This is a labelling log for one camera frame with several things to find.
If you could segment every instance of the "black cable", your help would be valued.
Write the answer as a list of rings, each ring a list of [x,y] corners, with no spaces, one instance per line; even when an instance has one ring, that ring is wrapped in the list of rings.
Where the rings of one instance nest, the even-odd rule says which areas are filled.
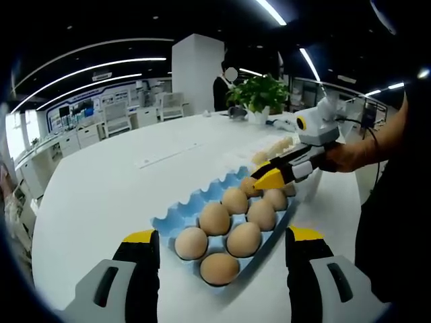
[[[354,120],[354,119],[349,119],[349,118],[337,118],[335,119],[335,121],[350,121],[350,122],[354,122],[354,123],[358,123],[361,125],[362,127],[362,123],[360,121]],[[366,130],[368,130],[370,132],[370,134],[372,135],[372,138],[374,139],[374,144],[376,145],[376,152],[377,152],[377,156],[380,155],[380,147],[378,146],[378,141],[376,138],[376,135],[372,132],[370,127],[365,127]],[[376,188],[377,182],[378,182],[378,174],[380,173],[380,162],[377,163],[377,174],[376,174],[376,180],[374,181],[374,187],[372,188],[372,190],[374,190]]]

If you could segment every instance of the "green leaves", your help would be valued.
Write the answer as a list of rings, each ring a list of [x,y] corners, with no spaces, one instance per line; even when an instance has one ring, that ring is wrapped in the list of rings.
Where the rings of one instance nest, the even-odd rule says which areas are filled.
[[[287,100],[288,87],[272,78],[255,76],[228,92],[228,102],[245,104],[251,112],[262,112],[266,106],[281,113]]]

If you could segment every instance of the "blue egg tray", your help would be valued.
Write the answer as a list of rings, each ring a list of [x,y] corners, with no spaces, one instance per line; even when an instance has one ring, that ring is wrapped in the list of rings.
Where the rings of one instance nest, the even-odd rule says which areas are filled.
[[[220,202],[224,191],[232,186],[239,187],[241,180],[249,176],[247,167],[241,167],[237,173],[227,173],[226,178],[223,181],[214,180],[209,185],[206,192],[197,190],[191,194],[190,200],[187,204],[176,203],[168,209],[168,214],[164,219],[154,217],[152,219],[152,225],[154,229],[159,231],[161,244],[167,246],[175,254],[175,239],[179,233],[187,227],[199,227],[199,215],[204,206],[209,202]],[[255,201],[258,201],[261,197],[250,198],[248,205],[250,206]],[[276,223],[273,231],[261,232],[261,245],[258,250],[251,257],[248,258],[237,258],[240,265],[240,271],[236,279],[241,276],[252,275],[256,270],[257,265],[262,262],[268,253],[270,253],[272,247],[278,241],[279,237],[283,234],[285,228],[287,228],[290,219],[292,218],[298,201],[295,198],[288,199],[288,208],[285,211],[275,212]],[[200,265],[203,259],[210,254],[216,252],[224,252],[229,254],[226,247],[226,240],[229,233],[235,229],[241,223],[246,222],[246,215],[232,215],[229,232],[224,236],[209,236],[208,247],[206,253],[197,260],[183,260],[180,257],[178,259],[196,276],[201,278]],[[212,286],[205,282],[212,291],[219,293],[223,291],[227,286]]]

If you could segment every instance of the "hand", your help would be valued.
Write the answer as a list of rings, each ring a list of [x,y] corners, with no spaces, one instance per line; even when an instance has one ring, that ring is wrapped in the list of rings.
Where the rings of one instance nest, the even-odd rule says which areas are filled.
[[[326,162],[320,166],[322,170],[336,169],[337,172],[349,173],[362,167],[363,151],[361,145],[336,143],[326,152]]]

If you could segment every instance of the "egg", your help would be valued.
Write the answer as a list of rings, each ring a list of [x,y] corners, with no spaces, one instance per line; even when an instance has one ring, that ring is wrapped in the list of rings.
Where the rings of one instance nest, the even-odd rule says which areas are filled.
[[[262,195],[261,190],[255,190],[253,185],[257,180],[253,177],[246,177],[241,181],[240,189],[247,197],[258,197]]]
[[[282,139],[282,140],[280,140],[279,142],[278,142],[278,145],[282,148],[282,149],[287,149],[287,148],[289,148],[289,146],[291,146],[291,145],[293,145],[294,144],[294,141],[293,141],[293,139],[291,138],[291,137],[286,137],[286,138],[284,138],[284,139]]]
[[[275,211],[268,201],[261,199],[251,204],[247,221],[256,223],[261,231],[271,231],[275,226]]]
[[[209,236],[228,233],[230,227],[228,210],[217,202],[206,204],[199,216],[199,227]]]
[[[211,285],[227,285],[235,279],[240,271],[240,265],[229,254],[211,254],[201,263],[201,276]]]
[[[286,196],[295,196],[296,195],[296,189],[293,182],[290,182],[289,184],[286,184],[281,188],[284,195]]]
[[[251,161],[255,164],[255,165],[261,165],[264,162],[266,162],[268,160],[268,155],[267,153],[265,153],[264,151],[258,151],[253,158],[251,159]]]
[[[228,236],[226,245],[231,255],[245,258],[253,255],[261,244],[261,230],[256,223],[246,222]]]
[[[274,158],[277,154],[283,153],[283,145],[280,141],[274,143],[271,148],[268,149],[268,157]]]
[[[267,190],[263,194],[263,199],[271,203],[274,210],[276,211],[283,211],[286,210],[288,207],[287,198],[284,196],[284,193],[277,188]]]
[[[175,251],[184,260],[201,258],[208,247],[205,232],[198,227],[188,227],[175,239]]]
[[[230,187],[223,194],[222,204],[227,208],[230,215],[246,213],[248,209],[247,195],[237,187]]]

